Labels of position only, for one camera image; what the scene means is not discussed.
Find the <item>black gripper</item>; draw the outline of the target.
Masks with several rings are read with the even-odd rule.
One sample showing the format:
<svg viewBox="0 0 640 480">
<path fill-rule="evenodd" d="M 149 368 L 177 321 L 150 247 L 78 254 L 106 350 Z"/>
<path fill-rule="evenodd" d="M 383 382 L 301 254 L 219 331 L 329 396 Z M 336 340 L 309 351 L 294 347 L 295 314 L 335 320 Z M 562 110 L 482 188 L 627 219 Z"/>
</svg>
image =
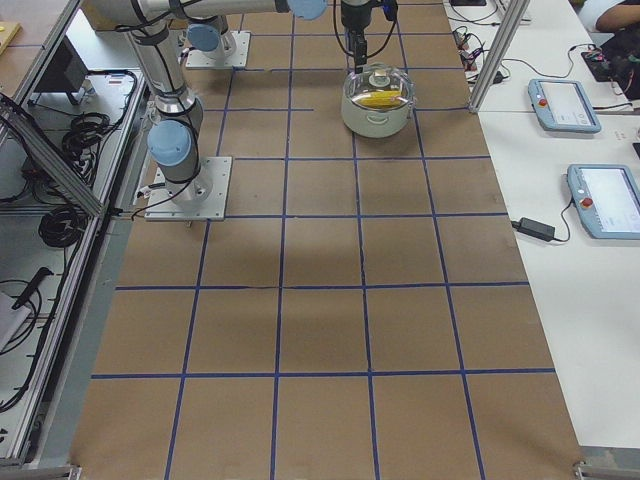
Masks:
<svg viewBox="0 0 640 480">
<path fill-rule="evenodd" d="M 354 74 L 364 71 L 367 63 L 365 30 L 370 25 L 368 1 L 341 1 L 341 24 L 347 35 L 347 52 L 354 60 Z"/>
</svg>

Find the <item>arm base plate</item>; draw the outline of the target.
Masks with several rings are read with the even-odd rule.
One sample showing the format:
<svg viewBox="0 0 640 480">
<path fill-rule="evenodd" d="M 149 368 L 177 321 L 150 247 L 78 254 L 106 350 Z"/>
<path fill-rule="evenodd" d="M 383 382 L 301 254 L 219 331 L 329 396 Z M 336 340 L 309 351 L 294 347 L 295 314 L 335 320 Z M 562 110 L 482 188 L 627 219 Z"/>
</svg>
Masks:
<svg viewBox="0 0 640 480">
<path fill-rule="evenodd" d="M 251 39 L 249 31 L 220 33 L 206 25 L 191 25 L 187 39 L 191 44 L 187 69 L 243 69 L 246 66 Z"/>
<path fill-rule="evenodd" d="M 149 195 L 151 206 L 144 211 L 147 221 L 223 221 L 225 219 L 231 157 L 202 157 L 200 173 L 182 191 L 183 185 L 166 183 L 160 168 L 156 182 L 163 183 Z"/>
</svg>

